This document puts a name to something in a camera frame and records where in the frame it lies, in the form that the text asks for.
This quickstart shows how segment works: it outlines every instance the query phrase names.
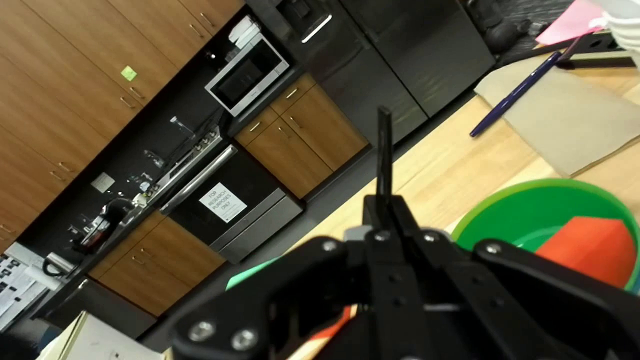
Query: microwave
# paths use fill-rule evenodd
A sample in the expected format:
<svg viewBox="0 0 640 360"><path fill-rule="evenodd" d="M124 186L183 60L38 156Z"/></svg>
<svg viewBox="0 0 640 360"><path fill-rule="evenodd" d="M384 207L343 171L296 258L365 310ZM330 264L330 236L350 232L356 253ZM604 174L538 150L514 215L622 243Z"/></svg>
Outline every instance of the microwave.
<svg viewBox="0 0 640 360"><path fill-rule="evenodd" d="M288 69L282 54L255 32L204 89L228 114L238 116Z"/></svg>

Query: floor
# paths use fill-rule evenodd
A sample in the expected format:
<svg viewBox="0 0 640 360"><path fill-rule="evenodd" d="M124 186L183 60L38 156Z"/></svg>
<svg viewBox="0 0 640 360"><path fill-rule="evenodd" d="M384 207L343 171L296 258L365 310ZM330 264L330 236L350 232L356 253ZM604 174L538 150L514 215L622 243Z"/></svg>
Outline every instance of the floor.
<svg viewBox="0 0 640 360"><path fill-rule="evenodd" d="M395 145L394 158L410 150L418 140L422 140L428 132L432 132L442 120L446 120L456 109L459 109L470 97L472 92L462 95L446 110L442 110L437 116L430 119L423 126L419 126L402 145ZM225 264L207 281L204 281L189 296L185 296L154 328L149 328L142 336L142 342L151 350L157 350L157 352L165 350L170 346L172 324L182 315L220 295L230 276L283 254L294 243L297 243L320 221L332 215L341 202L346 202L353 193L357 193L374 177L375 177L375 152L374 148L367 148L364 155L351 160L343 171L340 171L335 179L332 179L326 186L322 186L322 191L311 195L311 199L308 201L308 209L301 216L297 216L291 225L279 230L270 243L257 249L242 264L238 266Z"/></svg>

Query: kitchen counter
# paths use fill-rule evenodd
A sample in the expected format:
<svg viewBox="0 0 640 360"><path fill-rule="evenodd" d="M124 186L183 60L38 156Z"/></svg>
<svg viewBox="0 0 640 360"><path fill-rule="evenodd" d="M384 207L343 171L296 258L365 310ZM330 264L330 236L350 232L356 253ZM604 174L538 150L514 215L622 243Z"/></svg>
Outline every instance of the kitchen counter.
<svg viewBox="0 0 640 360"><path fill-rule="evenodd" d="M580 69L572 75L640 104L637 69ZM467 101L394 162L394 193L404 196L419 227L451 230L473 205L503 186L559 179L508 123L497 123L484 136L472 140L467 132L488 110L490 106L482 99ZM636 140L573 179L616 195L640 218L637 158L640 142ZM297 245L320 234L341 239L346 228L360 227L362 199L374 193L375 181L301 236Z"/></svg>
<svg viewBox="0 0 640 360"><path fill-rule="evenodd" d="M274 99L282 95L282 90L286 90L300 76L300 69L291 69L290 73L286 73L257 102L253 102L246 113L232 120L225 136L235 136L257 113L262 113ZM72 296L77 286L81 286L87 273L95 264L99 264L122 241L125 241L151 213L154 207L147 207L129 225L117 227L93 256L83 258L81 264L61 281L61 286L58 291L47 293L38 304L19 315L19 318L41 318L56 307L61 307L64 301Z"/></svg>

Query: oven handle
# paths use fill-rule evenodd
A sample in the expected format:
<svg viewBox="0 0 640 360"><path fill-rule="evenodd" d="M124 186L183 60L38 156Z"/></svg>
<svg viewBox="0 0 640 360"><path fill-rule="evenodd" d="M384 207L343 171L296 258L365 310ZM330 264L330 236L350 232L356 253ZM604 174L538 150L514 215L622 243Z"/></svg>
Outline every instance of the oven handle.
<svg viewBox="0 0 640 360"><path fill-rule="evenodd" d="M174 199L170 199L160 213L165 215L170 211L174 211L178 205L182 205L189 195L194 195L194 191L198 186L201 186L201 182L206 182L206 179L210 174L213 174L216 171L220 171L225 162L232 160L232 156L238 152L235 147L225 147L200 174L196 174L178 195L174 195Z"/></svg>

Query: green bowl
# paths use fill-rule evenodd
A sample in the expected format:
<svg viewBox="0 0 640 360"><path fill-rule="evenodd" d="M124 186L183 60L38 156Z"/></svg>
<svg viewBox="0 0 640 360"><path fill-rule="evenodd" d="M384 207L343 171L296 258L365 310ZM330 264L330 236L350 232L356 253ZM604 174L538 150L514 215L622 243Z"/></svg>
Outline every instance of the green bowl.
<svg viewBox="0 0 640 360"><path fill-rule="evenodd" d="M573 216L622 221L637 249L636 218L616 196L565 179L523 182L488 196L459 221L451 239L466 250L484 239L497 239L536 253ZM637 264L636 256L633 275L625 282L625 289L636 295L640 291Z"/></svg>

